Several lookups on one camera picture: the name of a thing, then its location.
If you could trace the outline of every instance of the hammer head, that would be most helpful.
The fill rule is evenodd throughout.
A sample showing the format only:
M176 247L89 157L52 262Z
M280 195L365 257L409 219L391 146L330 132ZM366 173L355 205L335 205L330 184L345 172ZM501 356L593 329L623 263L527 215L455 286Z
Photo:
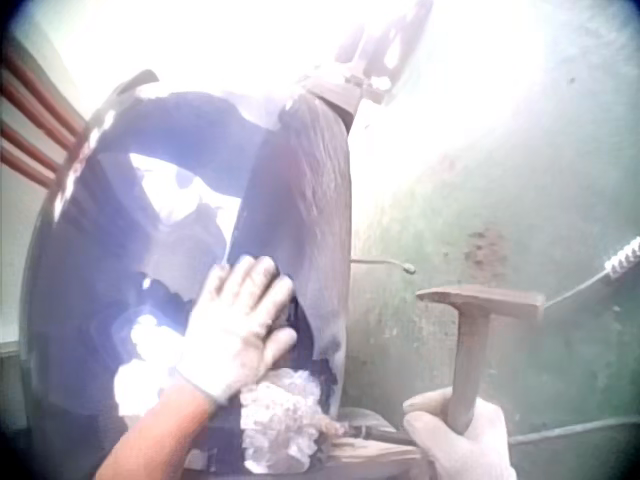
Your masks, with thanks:
M457 310L477 309L488 314L538 321L545 297L541 293L505 290L482 285L456 285L431 288L416 293L418 300L451 305Z

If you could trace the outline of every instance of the skin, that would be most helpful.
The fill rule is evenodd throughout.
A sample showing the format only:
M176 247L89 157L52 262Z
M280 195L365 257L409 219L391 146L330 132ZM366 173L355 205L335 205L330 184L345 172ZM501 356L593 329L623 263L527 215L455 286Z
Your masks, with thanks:
M292 296L291 280L279 276L273 261L266 257L243 257L233 269L216 266L210 272L189 318L185 351L189 350L189 338L218 336L225 346L230 345L224 358L218 357L220 364L211 365L211 371L215 372L217 366L219 372L228 373L221 377L226 398L257 382L295 343L296 335L290 328L268 334ZM206 363L207 350L199 352L195 361ZM213 396L178 378L120 439L96 478L179 478L189 446L215 414L217 405Z

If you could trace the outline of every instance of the white work glove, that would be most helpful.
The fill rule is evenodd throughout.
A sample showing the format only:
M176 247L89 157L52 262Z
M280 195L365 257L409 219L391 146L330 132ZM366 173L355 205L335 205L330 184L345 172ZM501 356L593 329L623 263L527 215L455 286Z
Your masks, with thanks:
M441 420L451 397L446 388L407 400L404 426L435 468L438 480L515 480L507 427L500 407L480 398L464 436Z
M243 257L231 271L216 265L205 281L177 370L218 404L256 383L296 342L288 327L265 338L293 297L291 279L276 276L270 258Z

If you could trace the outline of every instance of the hammer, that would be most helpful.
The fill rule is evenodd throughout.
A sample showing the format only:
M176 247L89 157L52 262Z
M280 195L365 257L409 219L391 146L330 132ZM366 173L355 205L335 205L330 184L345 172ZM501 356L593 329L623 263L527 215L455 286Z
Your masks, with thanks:
M447 406L445 422L454 432L463 435L473 420L486 357L491 315L537 322L542 318L545 297L540 293L481 285L432 288L421 290L416 296L418 300L442 303L458 310L458 345L453 392Z

